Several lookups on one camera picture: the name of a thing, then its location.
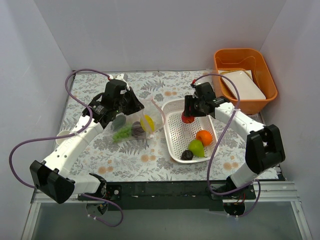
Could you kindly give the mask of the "red tomato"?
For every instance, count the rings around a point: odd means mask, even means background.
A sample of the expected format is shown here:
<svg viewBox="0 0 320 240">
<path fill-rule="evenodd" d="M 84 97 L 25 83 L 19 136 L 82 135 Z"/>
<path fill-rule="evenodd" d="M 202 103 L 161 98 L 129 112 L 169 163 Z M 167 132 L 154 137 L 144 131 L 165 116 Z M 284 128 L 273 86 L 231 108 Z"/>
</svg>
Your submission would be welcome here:
<svg viewBox="0 0 320 240">
<path fill-rule="evenodd" d="M 185 113 L 183 112 L 181 114 L 181 120 L 185 124 L 191 124 L 195 121 L 195 117 L 194 116 L 185 116 Z"/>
</svg>

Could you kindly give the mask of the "dark green avocado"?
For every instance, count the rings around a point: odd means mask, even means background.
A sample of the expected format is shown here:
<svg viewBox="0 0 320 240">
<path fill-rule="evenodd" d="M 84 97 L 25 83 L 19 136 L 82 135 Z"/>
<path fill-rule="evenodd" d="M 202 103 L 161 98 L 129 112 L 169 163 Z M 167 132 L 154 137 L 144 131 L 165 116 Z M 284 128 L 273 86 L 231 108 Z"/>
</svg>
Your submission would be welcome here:
<svg viewBox="0 0 320 240">
<path fill-rule="evenodd" d="M 122 128 L 126 124 L 126 116 L 125 115 L 118 115 L 112 122 L 110 129 L 113 132 L 116 132 L 118 129 Z"/>
</svg>

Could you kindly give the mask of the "green grape bunch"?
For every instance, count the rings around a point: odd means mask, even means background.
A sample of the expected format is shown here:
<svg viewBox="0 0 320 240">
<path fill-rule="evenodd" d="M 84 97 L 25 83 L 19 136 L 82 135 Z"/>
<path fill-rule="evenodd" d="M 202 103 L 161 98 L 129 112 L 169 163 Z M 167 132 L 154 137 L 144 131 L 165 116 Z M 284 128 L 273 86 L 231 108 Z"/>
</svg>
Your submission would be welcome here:
<svg viewBox="0 0 320 240">
<path fill-rule="evenodd" d="M 120 142 L 126 141 L 131 137 L 132 137 L 132 125 L 126 124 L 115 131 L 115 133 L 112 135 L 112 141 L 114 143 L 120 143 Z"/>
</svg>

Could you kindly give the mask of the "orange fruit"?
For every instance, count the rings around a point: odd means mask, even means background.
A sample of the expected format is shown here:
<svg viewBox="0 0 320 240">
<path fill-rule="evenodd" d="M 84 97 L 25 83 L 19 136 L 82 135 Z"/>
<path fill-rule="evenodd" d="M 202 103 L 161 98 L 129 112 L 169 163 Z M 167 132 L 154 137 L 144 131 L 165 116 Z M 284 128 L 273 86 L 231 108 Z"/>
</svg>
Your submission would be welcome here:
<svg viewBox="0 0 320 240">
<path fill-rule="evenodd" d="M 209 146 L 213 142 L 213 136 L 207 130 L 198 131 L 195 138 L 199 140 L 204 147 Z"/>
</svg>

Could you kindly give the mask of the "clear zip top bag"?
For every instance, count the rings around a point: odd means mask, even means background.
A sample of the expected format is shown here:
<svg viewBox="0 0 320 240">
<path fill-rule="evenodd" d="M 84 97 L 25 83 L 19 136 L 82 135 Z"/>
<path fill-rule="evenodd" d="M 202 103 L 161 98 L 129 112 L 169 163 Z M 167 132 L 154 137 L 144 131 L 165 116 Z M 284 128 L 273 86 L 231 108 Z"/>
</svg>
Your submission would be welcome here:
<svg viewBox="0 0 320 240">
<path fill-rule="evenodd" d="M 141 101 L 144 109 L 131 115 L 120 113 L 107 127 L 114 143 L 151 139 L 166 123 L 163 110 L 152 98 Z"/>
</svg>

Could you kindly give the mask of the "dark red apple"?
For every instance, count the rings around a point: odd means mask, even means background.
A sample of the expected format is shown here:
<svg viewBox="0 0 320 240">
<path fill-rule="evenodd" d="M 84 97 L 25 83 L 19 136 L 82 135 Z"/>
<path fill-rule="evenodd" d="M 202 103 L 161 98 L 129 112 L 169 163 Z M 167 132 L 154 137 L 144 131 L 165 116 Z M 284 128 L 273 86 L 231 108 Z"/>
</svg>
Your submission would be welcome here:
<svg viewBox="0 0 320 240">
<path fill-rule="evenodd" d="M 139 121 L 136 121 L 131 126 L 131 136 L 139 139 L 146 135 L 145 130 L 142 128 L 142 125 Z"/>
</svg>

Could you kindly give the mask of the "yellow banana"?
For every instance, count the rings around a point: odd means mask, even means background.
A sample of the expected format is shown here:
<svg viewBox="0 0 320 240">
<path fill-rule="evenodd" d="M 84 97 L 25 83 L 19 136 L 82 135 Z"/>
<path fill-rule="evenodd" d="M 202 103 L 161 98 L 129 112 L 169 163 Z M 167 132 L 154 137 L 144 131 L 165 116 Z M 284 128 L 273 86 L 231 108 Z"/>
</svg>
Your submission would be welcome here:
<svg viewBox="0 0 320 240">
<path fill-rule="evenodd" d="M 147 114 L 143 115 L 140 118 L 140 124 L 147 133 L 152 133 L 155 131 L 155 123 L 153 119 Z"/>
</svg>

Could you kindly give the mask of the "green pear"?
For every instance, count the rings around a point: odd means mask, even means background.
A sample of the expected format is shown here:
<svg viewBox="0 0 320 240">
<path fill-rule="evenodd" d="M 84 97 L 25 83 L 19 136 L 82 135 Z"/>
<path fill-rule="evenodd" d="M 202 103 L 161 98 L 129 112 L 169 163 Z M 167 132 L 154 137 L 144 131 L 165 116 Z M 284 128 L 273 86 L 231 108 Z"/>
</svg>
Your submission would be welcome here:
<svg viewBox="0 0 320 240">
<path fill-rule="evenodd" d="M 193 155 L 199 158 L 205 157 L 204 146 L 201 141 L 194 139 L 188 145 L 188 150 L 193 152 Z"/>
</svg>

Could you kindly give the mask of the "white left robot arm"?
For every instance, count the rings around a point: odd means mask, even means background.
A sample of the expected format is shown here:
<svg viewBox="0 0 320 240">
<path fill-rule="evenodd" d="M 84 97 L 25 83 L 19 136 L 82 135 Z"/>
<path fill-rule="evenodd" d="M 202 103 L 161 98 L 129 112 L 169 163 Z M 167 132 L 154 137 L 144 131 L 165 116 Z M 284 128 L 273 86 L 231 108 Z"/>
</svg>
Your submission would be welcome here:
<svg viewBox="0 0 320 240">
<path fill-rule="evenodd" d="M 35 187 L 58 204 L 74 194 L 88 194 L 95 200 L 106 196 L 107 181 L 103 177 L 94 173 L 71 175 L 71 167 L 118 114 L 129 116 L 144 109 L 126 82 L 124 73 L 110 79 L 104 92 L 96 95 L 88 106 L 72 129 L 74 135 L 63 138 L 62 143 L 42 162 L 35 160 L 30 166 Z"/>
</svg>

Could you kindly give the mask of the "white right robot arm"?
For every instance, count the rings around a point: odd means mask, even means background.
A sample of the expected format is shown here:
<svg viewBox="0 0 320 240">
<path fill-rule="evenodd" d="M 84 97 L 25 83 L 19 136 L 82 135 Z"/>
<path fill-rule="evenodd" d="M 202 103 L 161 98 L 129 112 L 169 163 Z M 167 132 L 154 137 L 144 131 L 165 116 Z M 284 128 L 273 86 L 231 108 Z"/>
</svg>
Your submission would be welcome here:
<svg viewBox="0 0 320 240">
<path fill-rule="evenodd" d="M 224 187 L 209 189 L 212 194 L 237 199 L 258 176 L 286 159 L 280 130 L 274 124 L 265 125 L 253 120 L 226 97 L 216 97 L 208 82 L 193 82 L 191 87 L 194 94 L 184 97 L 184 116 L 211 116 L 225 123 L 245 141 L 244 164 L 226 179 Z"/>
</svg>

